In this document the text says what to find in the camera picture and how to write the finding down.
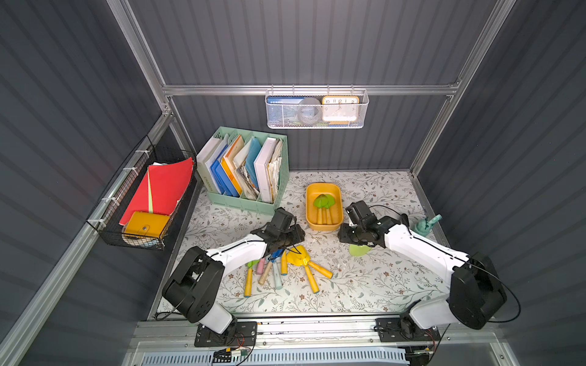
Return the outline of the blue folders in organizer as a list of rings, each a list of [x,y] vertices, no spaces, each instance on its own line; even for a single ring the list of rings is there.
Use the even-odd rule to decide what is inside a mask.
[[[227,150],[227,146],[224,147],[219,154],[218,158],[212,164],[212,175],[218,184],[218,191],[221,195],[227,195],[234,198],[239,198],[237,190],[233,186],[231,180],[228,178],[227,173],[221,165],[221,158]]]

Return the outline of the green file organizer box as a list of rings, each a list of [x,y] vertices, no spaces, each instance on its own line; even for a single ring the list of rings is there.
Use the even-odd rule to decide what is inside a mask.
[[[260,199],[254,168],[254,161],[268,137],[279,141],[269,164],[273,196],[271,204],[264,203]],[[212,175],[212,164],[226,146],[227,150],[221,158],[221,165],[237,190],[239,198],[221,195]],[[278,134],[220,127],[198,153],[196,166],[213,204],[271,215],[280,206],[288,184],[288,138]]]

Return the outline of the grey tape roll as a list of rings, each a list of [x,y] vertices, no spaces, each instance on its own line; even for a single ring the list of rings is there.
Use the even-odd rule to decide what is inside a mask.
[[[306,125],[315,125],[322,121],[321,103],[316,98],[304,98],[299,103],[298,118]]]

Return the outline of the yellow shovel long handle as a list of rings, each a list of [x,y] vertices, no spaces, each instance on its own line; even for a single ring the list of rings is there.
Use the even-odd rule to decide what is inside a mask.
[[[311,257],[309,256],[307,250],[303,246],[295,247],[293,249],[288,250],[287,252],[287,262],[297,267],[302,267],[305,270],[305,274],[308,278],[309,285],[311,286],[311,290],[314,294],[317,294],[320,289],[317,285],[317,282],[311,272],[310,269],[310,261]]]

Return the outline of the white books in organizer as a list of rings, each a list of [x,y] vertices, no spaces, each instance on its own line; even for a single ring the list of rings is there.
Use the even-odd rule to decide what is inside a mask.
[[[273,196],[269,177],[269,164],[272,160],[274,150],[279,141],[276,138],[268,137],[262,145],[259,154],[254,161],[256,179],[259,186],[260,199],[262,202],[271,204]]]

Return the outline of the blue shovel wooden handle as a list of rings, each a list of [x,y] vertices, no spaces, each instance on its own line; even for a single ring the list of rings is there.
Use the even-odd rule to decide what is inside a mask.
[[[273,264],[272,261],[273,259],[278,259],[281,257],[282,253],[284,253],[283,249],[278,250],[277,252],[271,254],[266,262],[266,266],[265,266],[265,271],[264,273],[261,275],[258,283],[259,285],[263,286],[266,283],[267,278],[269,277],[269,274],[271,273],[271,271],[273,270]]]

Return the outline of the yellow plastic storage box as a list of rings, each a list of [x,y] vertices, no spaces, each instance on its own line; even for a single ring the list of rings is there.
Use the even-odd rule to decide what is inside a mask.
[[[306,189],[306,221],[314,231],[338,230],[344,221],[340,188],[332,183],[313,183]]]

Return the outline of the white orange alarm clock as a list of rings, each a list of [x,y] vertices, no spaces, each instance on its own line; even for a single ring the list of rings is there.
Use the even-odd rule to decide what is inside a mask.
[[[322,118],[329,124],[349,124],[358,121],[360,98],[354,95],[322,98]]]

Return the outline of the red folder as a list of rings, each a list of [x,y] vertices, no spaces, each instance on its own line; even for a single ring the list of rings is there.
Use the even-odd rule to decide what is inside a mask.
[[[193,167],[193,158],[148,166],[119,224],[126,225],[136,211],[170,216],[189,187]]]

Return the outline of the blue box in basket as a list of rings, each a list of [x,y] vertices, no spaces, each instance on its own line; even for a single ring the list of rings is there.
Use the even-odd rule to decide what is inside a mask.
[[[299,122],[298,110],[303,97],[269,96],[266,98],[267,124],[270,128],[289,127]]]

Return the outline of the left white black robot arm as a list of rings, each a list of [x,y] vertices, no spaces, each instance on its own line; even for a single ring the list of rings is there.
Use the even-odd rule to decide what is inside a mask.
[[[236,318],[217,301],[223,278],[250,262],[274,258],[305,240],[297,218],[275,210],[264,226],[215,249],[190,248],[163,285],[162,297],[190,323],[221,335],[232,332]]]

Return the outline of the teal spray bottle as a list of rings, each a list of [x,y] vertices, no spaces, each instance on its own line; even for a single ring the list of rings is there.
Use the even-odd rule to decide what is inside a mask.
[[[425,217],[415,224],[414,232],[420,236],[427,237],[433,230],[433,227],[438,224],[442,218],[443,217],[441,214],[438,214],[432,218]]]

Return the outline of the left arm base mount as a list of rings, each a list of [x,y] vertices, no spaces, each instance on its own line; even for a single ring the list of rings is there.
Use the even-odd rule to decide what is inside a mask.
[[[217,333],[206,326],[199,325],[194,346],[196,348],[237,348],[252,347],[256,344],[258,323],[253,321],[233,321],[224,332]]]

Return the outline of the yellow wallet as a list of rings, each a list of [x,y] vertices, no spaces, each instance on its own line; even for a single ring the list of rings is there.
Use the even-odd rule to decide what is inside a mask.
[[[167,215],[136,211],[125,225],[123,233],[131,236],[159,237],[169,220],[170,216]]]

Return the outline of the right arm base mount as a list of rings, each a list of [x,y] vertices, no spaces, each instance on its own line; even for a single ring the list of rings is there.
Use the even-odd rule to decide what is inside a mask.
[[[440,340],[440,332],[436,327],[421,329],[407,317],[377,318],[373,329],[382,343],[435,342]]]

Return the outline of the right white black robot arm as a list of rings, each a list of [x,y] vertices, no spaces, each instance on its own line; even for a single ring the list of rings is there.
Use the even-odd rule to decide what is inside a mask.
[[[389,249],[438,275],[449,289],[442,297],[412,303],[401,314],[399,326],[407,337],[451,323],[482,329],[507,302],[506,286],[488,256],[470,256],[415,233],[405,214],[378,218],[364,201],[352,203],[346,213],[350,223],[340,227],[340,242]]]

